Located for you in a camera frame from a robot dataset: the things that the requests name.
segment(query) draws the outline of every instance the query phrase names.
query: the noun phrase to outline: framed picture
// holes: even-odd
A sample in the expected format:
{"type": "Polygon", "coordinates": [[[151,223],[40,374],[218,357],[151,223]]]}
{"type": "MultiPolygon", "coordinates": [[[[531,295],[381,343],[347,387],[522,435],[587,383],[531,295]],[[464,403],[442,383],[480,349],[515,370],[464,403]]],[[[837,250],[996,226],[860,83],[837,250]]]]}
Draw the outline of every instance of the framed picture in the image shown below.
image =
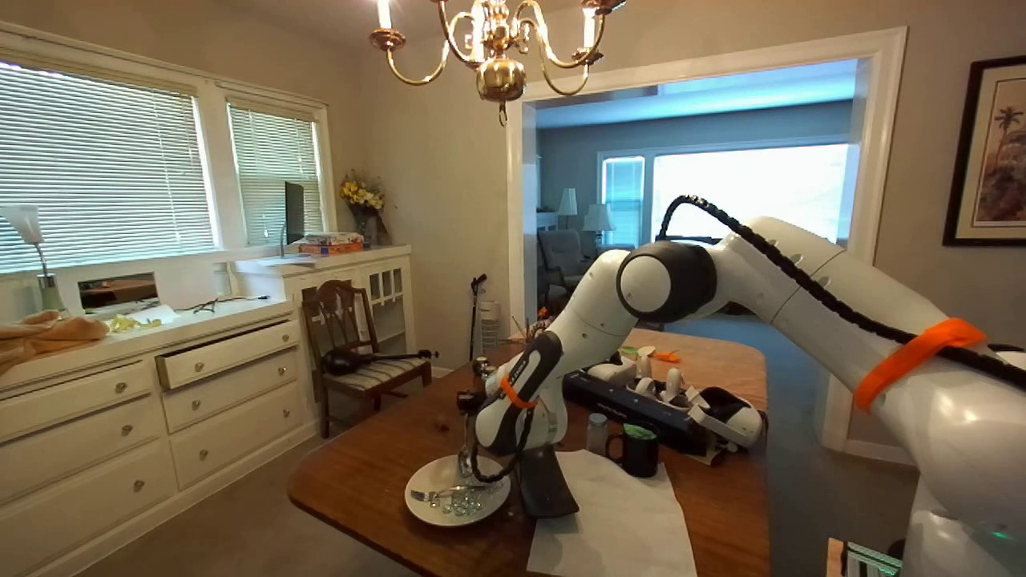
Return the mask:
{"type": "Polygon", "coordinates": [[[1026,53],[972,64],[943,245],[1026,245],[1026,53]]]}

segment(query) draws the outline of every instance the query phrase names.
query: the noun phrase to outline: white cabinet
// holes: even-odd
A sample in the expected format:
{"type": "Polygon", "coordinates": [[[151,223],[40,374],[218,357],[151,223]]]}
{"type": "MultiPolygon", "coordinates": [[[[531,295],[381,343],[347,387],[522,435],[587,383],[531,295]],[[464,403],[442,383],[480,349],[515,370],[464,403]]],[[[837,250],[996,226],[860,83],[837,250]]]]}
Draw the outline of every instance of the white cabinet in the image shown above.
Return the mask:
{"type": "Polygon", "coordinates": [[[188,486],[199,477],[251,455],[254,449],[292,429],[298,418],[303,413],[294,387],[278,387],[222,413],[218,421],[173,435],[169,444],[180,484],[188,486]]]}
{"type": "Polygon", "coordinates": [[[224,413],[256,394],[265,394],[292,381],[294,381],[294,349],[235,370],[212,383],[183,387],[165,397],[166,429],[169,434],[188,429],[199,421],[224,413]]]}
{"type": "Polygon", "coordinates": [[[162,379],[166,387],[185,387],[192,381],[232,372],[254,358],[294,346],[294,325],[276,325],[254,333],[238,333],[195,349],[169,352],[162,358],[162,379]]]}
{"type": "Polygon", "coordinates": [[[276,302],[0,374],[0,577],[82,575],[312,440],[298,346],[276,302]]]}
{"type": "Polygon", "coordinates": [[[180,484],[188,486],[304,421],[294,321],[157,358],[180,484]]]}
{"type": "Polygon", "coordinates": [[[0,402],[0,575],[29,575],[173,494],[153,364],[41,381],[0,402]]]}
{"type": "Polygon", "coordinates": [[[60,381],[41,381],[33,394],[0,402],[0,442],[47,429],[91,411],[104,411],[153,392],[153,364],[127,358],[60,381]]]}
{"type": "MultiPolygon", "coordinates": [[[[303,287],[320,284],[328,278],[347,278],[369,292],[376,314],[380,343],[386,352],[413,352],[413,277],[410,248],[364,250],[323,260],[251,260],[241,264],[241,284],[251,298],[288,298],[292,317],[303,321],[303,287]]],[[[312,383],[312,352],[304,343],[304,326],[298,326],[298,383],[304,392],[309,421],[318,421],[318,402],[312,383]]]]}
{"type": "Polygon", "coordinates": [[[29,575],[173,494],[166,444],[149,442],[0,510],[0,575],[29,575]]]}

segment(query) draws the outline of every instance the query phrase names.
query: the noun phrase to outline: white plate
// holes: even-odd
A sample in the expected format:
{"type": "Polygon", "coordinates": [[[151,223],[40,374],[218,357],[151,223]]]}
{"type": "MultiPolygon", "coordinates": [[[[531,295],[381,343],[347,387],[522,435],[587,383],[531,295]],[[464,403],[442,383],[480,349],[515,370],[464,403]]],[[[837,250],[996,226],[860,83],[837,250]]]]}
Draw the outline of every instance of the white plate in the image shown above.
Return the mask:
{"type": "MultiPolygon", "coordinates": [[[[493,473],[502,471],[502,463],[479,455],[479,469],[483,473],[493,473]]],[[[510,473],[493,484],[474,486],[464,498],[452,498],[452,486],[459,486],[457,455],[433,459],[407,480],[407,510],[430,526],[480,522],[508,504],[510,473]]]]}

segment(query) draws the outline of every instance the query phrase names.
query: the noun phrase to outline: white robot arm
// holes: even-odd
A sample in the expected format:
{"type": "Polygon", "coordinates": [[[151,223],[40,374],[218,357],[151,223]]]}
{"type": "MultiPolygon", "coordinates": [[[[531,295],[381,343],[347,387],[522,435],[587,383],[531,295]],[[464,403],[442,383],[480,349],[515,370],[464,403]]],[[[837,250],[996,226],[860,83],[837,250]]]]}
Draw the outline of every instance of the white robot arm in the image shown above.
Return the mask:
{"type": "MultiPolygon", "coordinates": [[[[557,442],[567,427],[560,379],[609,358],[635,321],[679,321],[735,302],[849,387],[945,321],[923,295],[803,226],[774,218],[730,226],[716,248],[662,240],[603,252],[547,329],[489,379],[479,442],[497,455],[557,442]]],[[[986,346],[945,346],[884,387],[872,411],[922,471],[909,575],[1026,575],[1026,372],[986,346]]]]}

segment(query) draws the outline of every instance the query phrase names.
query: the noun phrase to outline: white dresser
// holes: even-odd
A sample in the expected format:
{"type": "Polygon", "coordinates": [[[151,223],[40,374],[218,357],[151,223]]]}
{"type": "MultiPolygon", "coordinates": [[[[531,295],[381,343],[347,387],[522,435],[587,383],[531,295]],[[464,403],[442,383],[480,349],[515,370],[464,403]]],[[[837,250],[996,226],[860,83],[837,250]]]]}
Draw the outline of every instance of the white dresser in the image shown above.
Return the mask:
{"type": "Polygon", "coordinates": [[[0,577],[76,575],[313,435],[288,302],[0,374],[0,577]]]}

